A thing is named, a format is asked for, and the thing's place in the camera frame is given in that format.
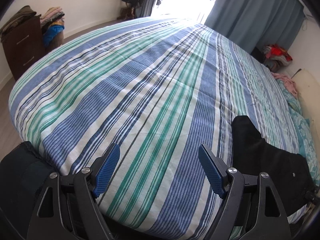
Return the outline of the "teal patterned pillow front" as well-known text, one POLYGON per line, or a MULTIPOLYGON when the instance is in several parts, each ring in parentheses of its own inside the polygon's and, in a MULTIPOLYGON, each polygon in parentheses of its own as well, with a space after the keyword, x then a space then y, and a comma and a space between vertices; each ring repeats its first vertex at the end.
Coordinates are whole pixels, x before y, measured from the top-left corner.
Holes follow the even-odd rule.
POLYGON ((289 107, 289 111, 297 133, 299 154, 306 159, 311 178, 314 184, 319 186, 318 159, 310 130, 310 121, 292 107, 289 107))

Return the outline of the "blue curtain right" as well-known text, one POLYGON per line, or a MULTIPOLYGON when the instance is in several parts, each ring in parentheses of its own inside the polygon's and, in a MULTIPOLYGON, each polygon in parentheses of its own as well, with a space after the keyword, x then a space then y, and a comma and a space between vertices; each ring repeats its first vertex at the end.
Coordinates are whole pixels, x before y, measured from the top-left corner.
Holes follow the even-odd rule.
POLYGON ((216 0, 205 25, 251 53, 269 44, 289 49, 304 18, 299 0, 216 0))

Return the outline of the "dark brown drawer cabinet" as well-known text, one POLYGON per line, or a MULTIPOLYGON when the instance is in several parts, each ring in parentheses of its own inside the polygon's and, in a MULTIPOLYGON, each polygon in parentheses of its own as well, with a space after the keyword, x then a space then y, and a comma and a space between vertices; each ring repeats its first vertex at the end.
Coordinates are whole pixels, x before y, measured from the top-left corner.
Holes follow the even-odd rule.
POLYGON ((45 54, 40 17, 34 16, 9 32, 2 42, 11 73, 18 80, 45 54))

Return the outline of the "pink garment on bed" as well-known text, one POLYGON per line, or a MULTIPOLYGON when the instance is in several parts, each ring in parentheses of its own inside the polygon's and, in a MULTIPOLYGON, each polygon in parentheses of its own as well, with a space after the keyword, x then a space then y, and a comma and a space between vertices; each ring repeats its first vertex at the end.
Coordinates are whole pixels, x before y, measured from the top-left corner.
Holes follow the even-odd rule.
POLYGON ((298 98, 298 90, 296 83, 287 75, 281 73, 271 73, 276 80, 281 80, 284 87, 290 92, 296 99, 298 98))

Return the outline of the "teal patterned pillow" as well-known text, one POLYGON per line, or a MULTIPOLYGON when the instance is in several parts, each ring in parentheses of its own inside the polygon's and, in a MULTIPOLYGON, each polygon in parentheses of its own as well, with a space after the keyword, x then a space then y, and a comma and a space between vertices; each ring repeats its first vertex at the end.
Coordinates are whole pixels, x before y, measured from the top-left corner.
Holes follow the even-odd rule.
POLYGON ((306 159, 311 178, 314 184, 319 186, 318 159, 310 130, 310 121, 292 107, 289 107, 289 111, 297 133, 299 154, 306 159))
POLYGON ((295 112, 299 113, 302 115, 302 108, 300 105, 300 102, 297 98, 295 98, 284 86, 283 81, 281 80, 276 80, 278 86, 280 87, 280 90, 288 104, 288 106, 293 109, 295 112))

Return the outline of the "striped blue green bedspread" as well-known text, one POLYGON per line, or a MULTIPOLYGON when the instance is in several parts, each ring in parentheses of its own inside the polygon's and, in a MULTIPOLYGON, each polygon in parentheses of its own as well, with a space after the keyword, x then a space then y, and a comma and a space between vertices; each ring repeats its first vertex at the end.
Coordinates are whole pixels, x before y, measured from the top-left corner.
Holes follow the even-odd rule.
POLYGON ((233 119, 298 153, 289 106, 270 71, 212 29, 151 17, 104 27, 35 62, 9 109, 20 137, 61 174, 109 144, 120 159, 103 214, 164 239, 203 239, 220 205, 198 159, 206 144, 232 163, 233 119))

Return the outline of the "clothes pile beside cabinet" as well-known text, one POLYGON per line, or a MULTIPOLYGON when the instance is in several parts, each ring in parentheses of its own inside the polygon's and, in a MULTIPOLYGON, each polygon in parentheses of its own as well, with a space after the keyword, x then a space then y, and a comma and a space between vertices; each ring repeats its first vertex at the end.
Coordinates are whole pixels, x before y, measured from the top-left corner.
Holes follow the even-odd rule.
POLYGON ((43 45, 46 53, 63 44, 64 19, 65 13, 61 7, 51 7, 40 17, 43 45))

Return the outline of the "cream padded headboard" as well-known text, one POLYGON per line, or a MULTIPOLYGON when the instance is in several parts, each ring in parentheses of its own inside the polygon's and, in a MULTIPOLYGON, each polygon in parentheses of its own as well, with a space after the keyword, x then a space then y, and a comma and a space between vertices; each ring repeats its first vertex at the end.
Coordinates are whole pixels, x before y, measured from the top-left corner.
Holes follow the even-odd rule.
POLYGON ((305 69, 299 70, 293 80, 297 85, 303 116, 310 120, 312 136, 319 141, 319 83, 305 69))

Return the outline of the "teal patterned pillow back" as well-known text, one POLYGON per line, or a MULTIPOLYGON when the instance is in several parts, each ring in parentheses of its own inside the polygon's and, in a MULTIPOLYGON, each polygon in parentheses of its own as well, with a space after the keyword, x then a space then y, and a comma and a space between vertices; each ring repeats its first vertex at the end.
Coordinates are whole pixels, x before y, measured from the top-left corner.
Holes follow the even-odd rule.
POLYGON ((283 81, 281 80, 276 80, 278 86, 280 87, 280 90, 288 104, 288 106, 293 109, 295 112, 299 113, 302 115, 302 108, 300 105, 300 102, 297 98, 295 98, 284 86, 283 81))

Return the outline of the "olive cloth on cabinet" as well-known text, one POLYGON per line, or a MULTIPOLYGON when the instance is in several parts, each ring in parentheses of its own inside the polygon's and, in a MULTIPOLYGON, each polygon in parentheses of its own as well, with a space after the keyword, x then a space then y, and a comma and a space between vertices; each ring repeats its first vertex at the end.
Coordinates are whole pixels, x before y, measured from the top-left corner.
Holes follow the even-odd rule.
POLYGON ((7 35, 12 29, 35 15, 36 11, 33 11, 29 5, 25 5, 1 27, 1 37, 7 35))

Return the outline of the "black pants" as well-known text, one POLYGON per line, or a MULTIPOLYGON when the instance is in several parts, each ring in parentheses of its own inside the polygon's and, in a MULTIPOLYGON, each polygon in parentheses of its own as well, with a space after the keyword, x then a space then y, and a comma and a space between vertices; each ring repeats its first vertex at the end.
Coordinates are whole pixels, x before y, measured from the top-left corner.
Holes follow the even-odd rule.
POLYGON ((232 121, 233 167, 253 176, 270 175, 288 216, 306 205, 315 189, 306 159, 276 148, 261 136, 246 115, 232 121))

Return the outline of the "red clothes pile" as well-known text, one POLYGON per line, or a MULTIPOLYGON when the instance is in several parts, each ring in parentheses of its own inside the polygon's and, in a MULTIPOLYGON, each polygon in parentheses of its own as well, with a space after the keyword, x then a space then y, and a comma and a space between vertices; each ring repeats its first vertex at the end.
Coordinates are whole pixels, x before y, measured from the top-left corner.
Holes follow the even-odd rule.
POLYGON ((265 57, 263 64, 274 73, 281 67, 290 65, 293 61, 293 58, 289 55, 287 50, 277 44, 264 46, 263 54, 265 57))

